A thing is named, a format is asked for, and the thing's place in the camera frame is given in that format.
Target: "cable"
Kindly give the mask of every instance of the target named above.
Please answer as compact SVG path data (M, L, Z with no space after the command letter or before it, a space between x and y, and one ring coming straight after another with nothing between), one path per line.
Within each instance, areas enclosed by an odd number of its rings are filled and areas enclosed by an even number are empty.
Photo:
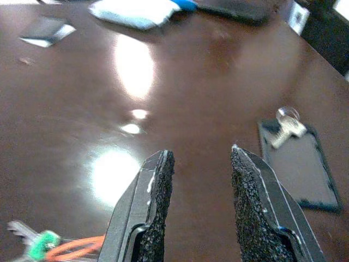
M48 261L65 261L65 260L71 260L75 258L80 258L98 248L100 248L103 244L105 236L94 236L94 237L88 237L86 239L77 239L70 241L68 243L65 243L63 245L60 245L56 248L53 248L52 250L48 251L46 253L46 259ZM84 245L88 245L93 243L93 245L79 249L77 251L73 251L68 254L59 255L60 253L67 251L69 249L75 248L75 247L81 247Z

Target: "silver key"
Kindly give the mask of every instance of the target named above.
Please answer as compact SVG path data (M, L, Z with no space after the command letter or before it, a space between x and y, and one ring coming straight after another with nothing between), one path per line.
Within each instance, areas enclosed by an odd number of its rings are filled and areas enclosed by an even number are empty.
M33 230L32 228L30 228L29 226L27 226L25 223L23 223L20 220L14 220L8 223L8 227L7 229L9 231L12 231L14 235L16 236L21 236L23 237L23 242L25 245L27 245L27 247L30 247L35 239L40 235L39 233L37 233L35 230ZM97 260L94 258L76 258L76 259L70 259L70 260L66 260L66 261L70 261L70 262L96 262ZM30 257L26 256L26 254L24 254L23 256L16 258L10 262L35 262L33 259L31 259Z
M35 262L33 259L27 257L26 255L21 256L20 258L16 258L9 262Z
M12 231L14 235L23 237L23 242L27 246L30 246L39 235L36 231L19 220L9 222L7 229Z
M297 119L284 115L278 119L281 127L276 135L270 135L269 142L273 148L278 149L291 135L302 137L306 133L306 127Z

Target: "key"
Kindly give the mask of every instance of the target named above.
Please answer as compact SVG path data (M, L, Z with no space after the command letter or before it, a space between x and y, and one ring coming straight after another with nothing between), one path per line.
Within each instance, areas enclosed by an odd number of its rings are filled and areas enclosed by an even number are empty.
M44 231L42 233L37 233L35 230L27 226L25 223L19 220L11 221L8 223L8 230L12 231L14 235L23 238L24 244L27 246L24 255L16 258L10 262L36 262L41 261L45 253L42 250L41 242L48 241L53 243L53 246L58 245L60 237L52 231ZM97 259L94 258L76 258L67 260L67 262L96 262Z
M16 258L9 262L35 262L33 259L27 257L26 255L21 256L20 258Z
M278 149L292 135L302 137L306 133L306 127L297 119L283 115L278 119L280 130L276 135L270 135L269 142L273 148Z
M22 237L23 242L24 244L26 244L26 246L32 245L34 240L39 236L36 231L19 220L9 222L7 229L9 231L12 231L14 235Z

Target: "phone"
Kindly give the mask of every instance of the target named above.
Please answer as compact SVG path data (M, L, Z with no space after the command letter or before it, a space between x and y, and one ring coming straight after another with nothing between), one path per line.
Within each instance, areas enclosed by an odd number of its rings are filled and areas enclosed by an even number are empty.
M250 1L232 0L199 0L197 9L217 14L224 17L233 18L250 25L261 25L268 21L272 10L262 3L251 3Z
M305 126L307 132L301 138L292 136L274 149L267 137L268 133L279 131L279 122L276 119L259 122L263 158L301 207L340 212L340 197L317 132Z

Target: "black device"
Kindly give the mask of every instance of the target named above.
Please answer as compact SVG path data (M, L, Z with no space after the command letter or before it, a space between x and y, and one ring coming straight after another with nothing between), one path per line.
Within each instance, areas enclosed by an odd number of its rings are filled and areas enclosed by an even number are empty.
M263 158L301 207L340 212L341 200L320 139L314 127L305 127L307 132L301 138L292 136L274 149L267 137L268 133L279 131L279 122L276 119L259 122Z
M98 262L163 261L174 164L168 150L145 160L115 206Z
M252 3L244 0L200 0L197 9L229 17L251 25L261 25L268 21L272 10L263 2Z
M232 147L232 185L243 262L325 262L302 209L277 173L255 154Z

